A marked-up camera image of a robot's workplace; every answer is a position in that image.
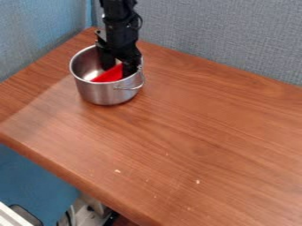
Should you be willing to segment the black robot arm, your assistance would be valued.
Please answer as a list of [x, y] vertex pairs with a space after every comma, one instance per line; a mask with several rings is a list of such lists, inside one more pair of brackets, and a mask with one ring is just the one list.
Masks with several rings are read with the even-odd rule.
[[105, 10], [106, 39], [97, 30], [97, 49], [105, 71], [122, 62], [123, 78], [131, 76], [142, 64], [142, 53], [137, 47], [143, 19], [135, 11], [137, 0], [99, 0]]

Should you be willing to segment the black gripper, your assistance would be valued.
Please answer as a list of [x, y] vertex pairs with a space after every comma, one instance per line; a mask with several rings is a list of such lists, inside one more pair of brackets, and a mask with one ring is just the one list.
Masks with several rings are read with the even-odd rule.
[[142, 64], [142, 54], [137, 47], [142, 19], [103, 19], [106, 24], [106, 39], [102, 32], [95, 31], [97, 49], [105, 71], [117, 66], [117, 59], [122, 61], [123, 77], [137, 73]]

